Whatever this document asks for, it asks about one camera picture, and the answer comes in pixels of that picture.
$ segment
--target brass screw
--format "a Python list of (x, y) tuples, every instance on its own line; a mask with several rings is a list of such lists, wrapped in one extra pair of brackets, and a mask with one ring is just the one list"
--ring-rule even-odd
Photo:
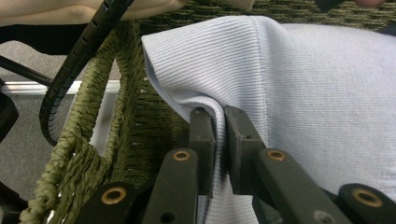
[(102, 203), (104, 204), (115, 204), (119, 203), (122, 201), (126, 196), (126, 190), (125, 188), (122, 187), (115, 187), (108, 189), (103, 195), (102, 195)]
[(268, 152), (268, 157), (274, 161), (283, 161), (286, 159), (285, 153), (278, 150), (271, 150)]
[(352, 195), (360, 203), (363, 203), (367, 206), (371, 206), (371, 207), (381, 207), (382, 206), (382, 200), (367, 189), (353, 189)]
[(174, 154), (174, 159), (176, 161), (187, 161), (190, 159), (190, 153), (188, 151), (177, 151)]

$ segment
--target gray carpet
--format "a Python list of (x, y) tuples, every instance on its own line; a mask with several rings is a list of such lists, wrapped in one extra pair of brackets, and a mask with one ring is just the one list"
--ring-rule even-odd
[[(28, 66), (36, 71), (55, 77), (65, 56), (49, 56), (18, 42), (0, 45), (0, 55), (15, 62)], [(111, 79), (119, 79), (117, 66), (114, 66)], [(0, 68), (0, 78), (4, 81), (28, 81)], [(35, 182), (44, 171), (51, 153), (51, 146), (40, 131), (38, 113), (44, 95), (9, 95), (19, 110), (17, 123), (0, 144), (0, 181), (17, 191), (23, 199), (31, 199), (34, 195)], [(59, 124), (64, 119), (73, 100), (73, 95), (64, 99), (59, 112)]]

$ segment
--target light blue garment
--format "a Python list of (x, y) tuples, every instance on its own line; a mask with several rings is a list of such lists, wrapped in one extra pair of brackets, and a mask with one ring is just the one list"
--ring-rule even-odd
[(265, 145), (288, 151), (321, 187), (362, 183), (396, 200), (395, 37), (241, 16), (143, 44), (161, 97), (186, 120), (197, 106), (216, 118), (214, 199), (201, 203), (201, 221), (257, 222), (224, 169), (224, 105), (247, 111)]

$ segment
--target green woven basket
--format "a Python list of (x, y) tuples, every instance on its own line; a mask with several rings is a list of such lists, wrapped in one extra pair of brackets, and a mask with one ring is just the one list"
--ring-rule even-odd
[[(154, 177), (163, 156), (178, 135), (188, 130), (188, 124), (145, 78), (141, 35), (240, 14), (263, 15), (279, 22), (375, 30), (396, 22), (396, 4), (363, 9), (346, 2), (324, 14), (311, 0), (260, 0), (246, 13), (216, 1), (201, 0), (149, 20), (121, 22), (90, 61), (58, 145), (21, 221), (44, 223), (53, 212), (50, 223), (73, 223), (81, 206), (103, 184), (120, 180), (140, 186)], [(114, 60), (121, 73), (120, 92), (106, 152), (101, 157), (89, 142)]]

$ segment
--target wicker basket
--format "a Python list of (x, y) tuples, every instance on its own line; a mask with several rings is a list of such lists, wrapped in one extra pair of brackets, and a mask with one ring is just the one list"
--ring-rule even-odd
[[(120, 180), (140, 186), (154, 177), (163, 156), (178, 135), (188, 130), (188, 124), (162, 101), (145, 78), (140, 36), (243, 13), (279, 22), (372, 30), (396, 22), (395, 3), (363, 9), (347, 2), (324, 14), (311, 0), (258, 0), (249, 13), (201, 0), (149, 20), (121, 22), (90, 61), (61, 138), (37, 181), (35, 198), (21, 214), (22, 222), (43, 223), (54, 211), (50, 223), (73, 223), (81, 206), (103, 184)], [(89, 142), (114, 60), (121, 72), (120, 92), (106, 152), (101, 157)]]

